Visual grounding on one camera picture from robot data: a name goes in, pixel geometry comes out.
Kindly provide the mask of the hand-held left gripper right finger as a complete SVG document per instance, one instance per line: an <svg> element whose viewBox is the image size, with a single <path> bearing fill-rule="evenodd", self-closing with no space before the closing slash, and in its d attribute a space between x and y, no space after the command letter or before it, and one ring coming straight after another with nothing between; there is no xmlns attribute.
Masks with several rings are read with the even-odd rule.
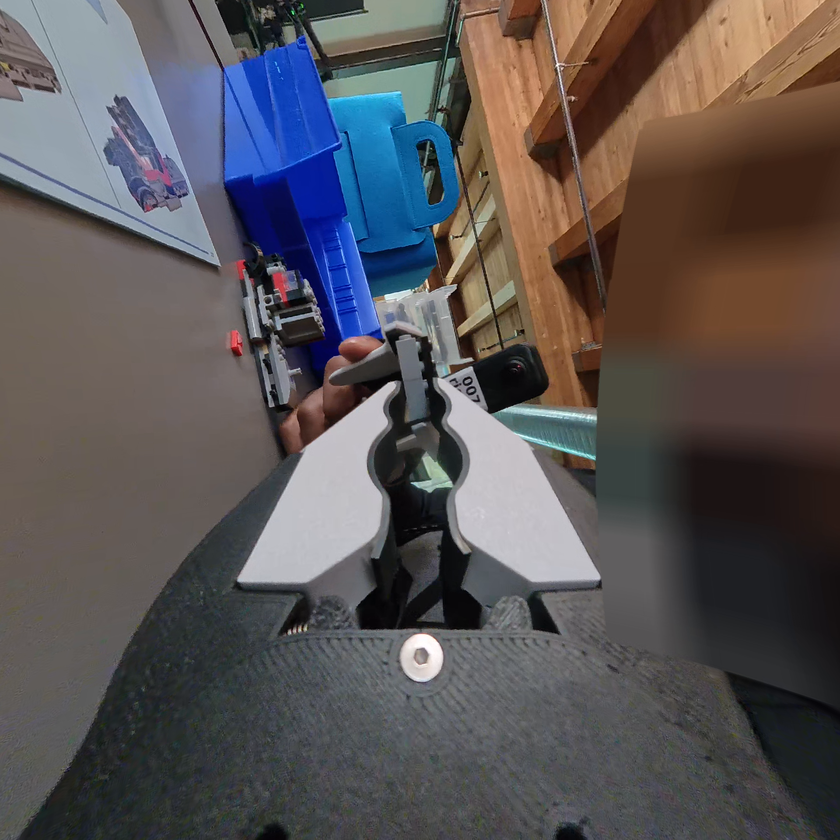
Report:
<svg viewBox="0 0 840 840"><path fill-rule="evenodd" d="M440 443L460 470L448 526L468 556L463 589L483 606L502 597L597 588L602 579L529 444L445 380Z"/></svg>

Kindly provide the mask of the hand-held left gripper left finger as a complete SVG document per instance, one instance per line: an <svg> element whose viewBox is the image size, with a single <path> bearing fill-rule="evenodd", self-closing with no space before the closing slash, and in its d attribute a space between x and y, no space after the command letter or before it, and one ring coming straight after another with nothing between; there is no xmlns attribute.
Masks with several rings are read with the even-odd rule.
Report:
<svg viewBox="0 0 840 840"><path fill-rule="evenodd" d="M238 574L240 588L310 602L336 596L350 608L375 591L391 516L375 452L399 393L386 383L303 450Z"/></svg>

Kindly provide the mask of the grey toy brick assembly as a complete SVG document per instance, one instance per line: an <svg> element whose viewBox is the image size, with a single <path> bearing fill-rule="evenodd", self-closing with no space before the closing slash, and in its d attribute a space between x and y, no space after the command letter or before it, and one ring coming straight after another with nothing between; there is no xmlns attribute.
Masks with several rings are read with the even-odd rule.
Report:
<svg viewBox="0 0 840 840"><path fill-rule="evenodd" d="M398 368L406 404L406 422L415 426L430 417L429 385L436 369L432 356L432 343L428 337L416 340L404 336L388 342L398 358Z"/></svg>

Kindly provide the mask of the brown desk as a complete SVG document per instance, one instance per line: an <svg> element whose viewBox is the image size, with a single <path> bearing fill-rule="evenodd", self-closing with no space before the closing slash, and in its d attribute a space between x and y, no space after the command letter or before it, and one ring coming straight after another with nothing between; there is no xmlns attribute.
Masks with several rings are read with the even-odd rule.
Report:
<svg viewBox="0 0 840 840"><path fill-rule="evenodd" d="M213 2L120 2L219 268L2 184L2 838L85 738L124 649L201 538L278 464L223 184Z"/></svg>

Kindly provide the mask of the person's right hand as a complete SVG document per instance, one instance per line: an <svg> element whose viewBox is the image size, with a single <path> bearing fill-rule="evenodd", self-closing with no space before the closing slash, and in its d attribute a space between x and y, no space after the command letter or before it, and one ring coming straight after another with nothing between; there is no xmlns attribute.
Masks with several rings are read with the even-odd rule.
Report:
<svg viewBox="0 0 840 840"><path fill-rule="evenodd" d="M368 336L349 338L341 343L339 354L325 365L322 386L309 393L279 425L285 455L299 454L372 395L373 391L364 385L334 385L330 376L362 361L381 346L382 341Z"/></svg>

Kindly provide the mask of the clear plastic container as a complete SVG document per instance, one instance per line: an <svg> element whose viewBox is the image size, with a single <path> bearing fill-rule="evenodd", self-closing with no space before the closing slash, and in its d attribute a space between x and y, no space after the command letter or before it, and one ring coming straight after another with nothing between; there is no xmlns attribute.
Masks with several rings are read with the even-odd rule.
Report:
<svg viewBox="0 0 840 840"><path fill-rule="evenodd" d="M469 354L460 349L459 336L449 299L454 287L435 290L395 292L374 299L374 306L381 327L392 322L410 322L422 330L432 344L432 357L441 376L451 375L470 366Z"/></svg>

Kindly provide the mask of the toy brick truck model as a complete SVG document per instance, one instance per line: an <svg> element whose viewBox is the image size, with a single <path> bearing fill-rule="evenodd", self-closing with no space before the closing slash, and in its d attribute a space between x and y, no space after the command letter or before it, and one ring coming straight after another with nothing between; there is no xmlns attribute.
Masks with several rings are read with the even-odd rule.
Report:
<svg viewBox="0 0 840 840"><path fill-rule="evenodd" d="M277 253L265 254L253 241L246 246L253 256L236 265L245 336L266 405L282 413L291 409L295 379L301 374L287 351L323 340L324 320L300 271L288 268Z"/></svg>

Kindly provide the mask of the light blue felt bag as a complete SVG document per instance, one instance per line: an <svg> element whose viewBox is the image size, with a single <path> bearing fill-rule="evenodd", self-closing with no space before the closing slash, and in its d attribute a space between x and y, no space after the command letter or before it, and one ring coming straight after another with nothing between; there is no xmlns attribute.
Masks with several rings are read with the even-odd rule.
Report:
<svg viewBox="0 0 840 840"><path fill-rule="evenodd" d="M437 264L432 228L456 210L453 144L435 122L408 122L399 91L332 98L346 220L371 295L421 286Z"/></svg>

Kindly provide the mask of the blue plastic bin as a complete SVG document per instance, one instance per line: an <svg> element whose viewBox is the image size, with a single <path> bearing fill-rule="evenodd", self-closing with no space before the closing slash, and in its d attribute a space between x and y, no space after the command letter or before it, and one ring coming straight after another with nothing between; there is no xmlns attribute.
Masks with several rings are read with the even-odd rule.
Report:
<svg viewBox="0 0 840 840"><path fill-rule="evenodd" d="M313 288L321 371L343 340L380 337L334 155L342 141L305 37L224 72L224 183L250 241Z"/></svg>

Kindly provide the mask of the thin metal ceiling pipe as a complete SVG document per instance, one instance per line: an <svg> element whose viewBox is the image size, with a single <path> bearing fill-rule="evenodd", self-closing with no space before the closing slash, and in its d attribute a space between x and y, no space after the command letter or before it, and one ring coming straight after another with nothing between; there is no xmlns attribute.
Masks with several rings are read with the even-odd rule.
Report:
<svg viewBox="0 0 840 840"><path fill-rule="evenodd" d="M598 298L601 303L602 311L606 312L606 285L602 267L602 259L600 250L598 248L598 244L596 242L595 230L592 222L591 207L585 192L581 165L581 155L576 140L573 118L571 115L571 96L564 75L567 71L570 71L575 68L579 69L581 67L584 67L585 62L569 62L560 58L559 51L555 42L549 3L547 1L541 1L540 6L542 19L549 39L555 86L559 94L563 126L566 129L566 139L570 147L572 169L582 210L582 221L584 223L586 241L590 249L592 268L595 274L595 286Z"/></svg>

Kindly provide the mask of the person's black jacket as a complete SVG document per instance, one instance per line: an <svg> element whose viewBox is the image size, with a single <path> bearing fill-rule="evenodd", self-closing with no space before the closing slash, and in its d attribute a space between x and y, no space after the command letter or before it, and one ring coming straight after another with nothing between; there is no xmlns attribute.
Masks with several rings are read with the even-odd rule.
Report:
<svg viewBox="0 0 840 840"><path fill-rule="evenodd" d="M728 674L762 749L823 838L839 838L839 713L787 690Z"/></svg>

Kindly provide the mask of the toy instruction booklet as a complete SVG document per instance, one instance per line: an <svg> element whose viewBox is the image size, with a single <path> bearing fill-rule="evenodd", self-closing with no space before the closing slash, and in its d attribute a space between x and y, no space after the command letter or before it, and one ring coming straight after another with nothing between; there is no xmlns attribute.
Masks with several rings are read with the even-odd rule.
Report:
<svg viewBox="0 0 840 840"><path fill-rule="evenodd" d="M117 2L1 2L1 176L219 266Z"/></svg>

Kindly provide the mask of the silver air duct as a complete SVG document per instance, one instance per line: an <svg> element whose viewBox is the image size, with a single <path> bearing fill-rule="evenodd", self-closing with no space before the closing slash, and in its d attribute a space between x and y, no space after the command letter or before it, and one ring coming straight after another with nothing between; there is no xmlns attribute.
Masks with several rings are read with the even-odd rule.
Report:
<svg viewBox="0 0 840 840"><path fill-rule="evenodd" d="M495 418L531 444L594 461L597 411L587 407L521 404Z"/></svg>

